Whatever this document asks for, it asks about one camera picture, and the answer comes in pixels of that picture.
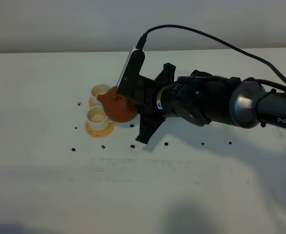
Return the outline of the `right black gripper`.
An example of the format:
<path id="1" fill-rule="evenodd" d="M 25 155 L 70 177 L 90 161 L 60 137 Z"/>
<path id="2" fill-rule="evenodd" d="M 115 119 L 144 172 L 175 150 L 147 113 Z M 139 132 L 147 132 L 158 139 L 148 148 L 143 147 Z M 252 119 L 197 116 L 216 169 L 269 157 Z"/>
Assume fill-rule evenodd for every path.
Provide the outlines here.
<path id="1" fill-rule="evenodd" d="M 133 98 L 138 103 L 140 129 L 136 141 L 147 144 L 167 117 L 177 117 L 175 101 L 182 84 L 174 82 L 176 66 L 163 65 L 155 80 L 137 82 Z"/>

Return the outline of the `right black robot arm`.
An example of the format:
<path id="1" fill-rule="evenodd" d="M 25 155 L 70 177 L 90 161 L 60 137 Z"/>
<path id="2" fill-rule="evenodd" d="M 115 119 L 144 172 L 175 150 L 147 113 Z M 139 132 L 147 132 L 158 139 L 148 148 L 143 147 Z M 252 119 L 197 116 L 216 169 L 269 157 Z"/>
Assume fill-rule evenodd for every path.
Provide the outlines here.
<path id="1" fill-rule="evenodd" d="M 147 144 L 169 117 L 180 117 L 200 127 L 219 122 L 246 129 L 267 124 L 286 129 L 285 86 L 197 70 L 175 78 L 175 69 L 166 63 L 145 90 L 145 103 L 139 106 L 138 142 Z"/>

